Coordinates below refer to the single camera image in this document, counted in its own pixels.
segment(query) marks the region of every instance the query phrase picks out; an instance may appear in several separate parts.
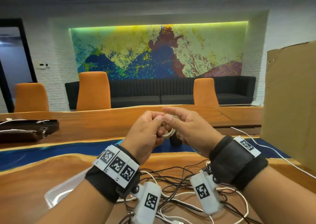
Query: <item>person's left arm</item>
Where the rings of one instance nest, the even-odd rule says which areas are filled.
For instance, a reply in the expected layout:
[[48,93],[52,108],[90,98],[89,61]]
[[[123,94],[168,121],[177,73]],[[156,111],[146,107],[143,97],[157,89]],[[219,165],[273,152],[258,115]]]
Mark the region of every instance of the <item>person's left arm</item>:
[[[163,115],[161,112],[146,111],[133,124],[121,143],[140,165],[147,161],[152,149],[163,142]],[[104,224],[113,207],[114,203],[107,200],[85,179],[36,224]]]

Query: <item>abstract painting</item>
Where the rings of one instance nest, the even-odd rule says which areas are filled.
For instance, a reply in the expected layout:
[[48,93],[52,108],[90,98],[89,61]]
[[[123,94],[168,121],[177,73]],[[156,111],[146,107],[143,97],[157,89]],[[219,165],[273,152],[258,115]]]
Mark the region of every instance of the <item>abstract painting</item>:
[[71,29],[78,73],[110,80],[240,75],[247,22]]

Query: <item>hand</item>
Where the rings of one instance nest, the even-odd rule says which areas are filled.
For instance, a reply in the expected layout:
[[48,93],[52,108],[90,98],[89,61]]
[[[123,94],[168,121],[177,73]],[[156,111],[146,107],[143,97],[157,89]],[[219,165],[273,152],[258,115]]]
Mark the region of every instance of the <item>hand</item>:
[[163,120],[167,124],[166,129],[169,129],[169,126],[176,130],[177,137],[183,143],[198,149],[200,154],[206,158],[209,157],[210,152],[224,137],[197,112],[174,106],[164,106],[162,110],[180,118],[177,119],[168,114],[164,115]]
[[121,146],[128,150],[140,165],[147,161],[153,148],[163,142],[161,136],[166,132],[161,126],[163,115],[163,112],[145,111],[121,143]]

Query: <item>clear plastic container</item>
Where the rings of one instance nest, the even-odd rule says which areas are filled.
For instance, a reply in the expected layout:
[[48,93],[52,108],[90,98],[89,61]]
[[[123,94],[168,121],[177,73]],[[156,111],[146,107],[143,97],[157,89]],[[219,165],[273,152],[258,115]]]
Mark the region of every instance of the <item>clear plastic container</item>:
[[68,179],[67,181],[59,184],[58,186],[55,186],[54,188],[50,189],[45,194],[45,200],[48,205],[48,208],[53,208],[58,202],[65,198],[76,186],[78,186],[80,182],[84,180],[84,177],[90,168],[91,167]]

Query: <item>cardboard box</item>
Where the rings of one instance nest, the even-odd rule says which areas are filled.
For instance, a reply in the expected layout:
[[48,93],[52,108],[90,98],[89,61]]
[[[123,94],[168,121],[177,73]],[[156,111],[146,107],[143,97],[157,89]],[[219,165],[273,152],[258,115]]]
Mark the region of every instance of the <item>cardboard box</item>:
[[260,137],[316,171],[316,41],[268,51]]

